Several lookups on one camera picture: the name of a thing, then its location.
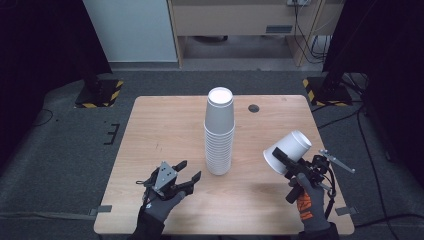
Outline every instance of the metal bracket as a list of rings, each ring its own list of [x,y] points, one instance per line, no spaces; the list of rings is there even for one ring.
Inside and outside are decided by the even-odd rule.
[[[342,208],[336,208],[335,210],[336,210],[336,213],[337,213],[338,216],[342,216],[342,215],[346,215],[346,214],[355,215],[355,214],[359,213],[358,210],[355,207],[350,207],[350,208],[349,207],[342,207]]]
[[[98,206],[97,208],[91,209],[88,215],[97,216],[97,213],[99,212],[111,212],[111,211],[112,211],[112,205],[103,205],[103,206]]]

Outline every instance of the white cup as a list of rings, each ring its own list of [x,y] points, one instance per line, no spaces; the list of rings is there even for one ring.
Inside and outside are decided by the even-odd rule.
[[[284,175],[287,172],[286,166],[272,155],[275,148],[278,147],[287,155],[288,158],[297,162],[311,148],[311,146],[312,144],[309,139],[299,130],[295,130],[266,149],[263,154],[269,166],[271,166],[277,173]]]
[[[234,105],[232,92],[223,87],[212,89],[208,94],[205,128],[212,134],[227,134],[234,128]]]

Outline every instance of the black glove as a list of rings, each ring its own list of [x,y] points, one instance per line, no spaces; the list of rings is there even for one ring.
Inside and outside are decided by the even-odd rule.
[[[145,213],[156,218],[162,223],[165,222],[171,210],[181,202],[185,197],[185,192],[181,191],[177,193],[173,198],[162,201],[157,193],[153,190],[150,190],[149,198],[147,200],[147,206]]]
[[[315,232],[330,228],[324,214],[324,189],[312,187],[305,174],[296,176],[297,182],[305,191],[297,198],[297,209],[305,232]]]
[[[159,240],[164,222],[171,210],[185,197],[185,192],[177,193],[173,198],[162,201],[151,188],[144,192],[143,206],[140,207],[137,218],[137,227],[129,240]]]

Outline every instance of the floor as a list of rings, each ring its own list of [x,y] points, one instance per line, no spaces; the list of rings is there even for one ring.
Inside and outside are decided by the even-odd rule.
[[[188,37],[181,67],[175,64],[132,63],[119,65],[111,63],[113,71],[321,71],[322,60],[306,52],[308,61],[296,66],[284,36],[228,36]],[[317,44],[311,49],[321,56],[324,47],[329,46],[329,37],[317,37]]]

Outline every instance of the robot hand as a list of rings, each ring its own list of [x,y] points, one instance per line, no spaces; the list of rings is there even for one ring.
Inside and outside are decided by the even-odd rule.
[[[200,171],[191,178],[191,181],[175,184],[178,172],[186,166],[186,160],[173,167],[163,161],[161,166],[152,172],[149,179],[137,182],[146,187],[140,212],[146,212],[164,222],[174,206],[185,196],[193,194],[194,184],[200,180]]]

